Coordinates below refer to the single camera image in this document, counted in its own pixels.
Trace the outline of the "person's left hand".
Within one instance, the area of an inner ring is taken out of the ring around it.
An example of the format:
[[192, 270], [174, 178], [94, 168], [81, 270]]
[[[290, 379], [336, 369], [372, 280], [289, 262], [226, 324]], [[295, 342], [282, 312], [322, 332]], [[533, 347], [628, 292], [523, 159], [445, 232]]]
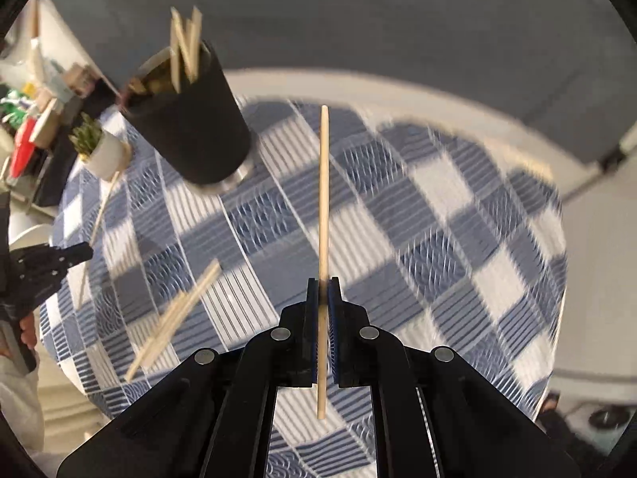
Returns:
[[29, 350], [33, 350], [38, 342], [37, 327], [35, 327], [35, 314], [30, 312], [27, 316], [20, 320], [21, 342], [23, 342]]

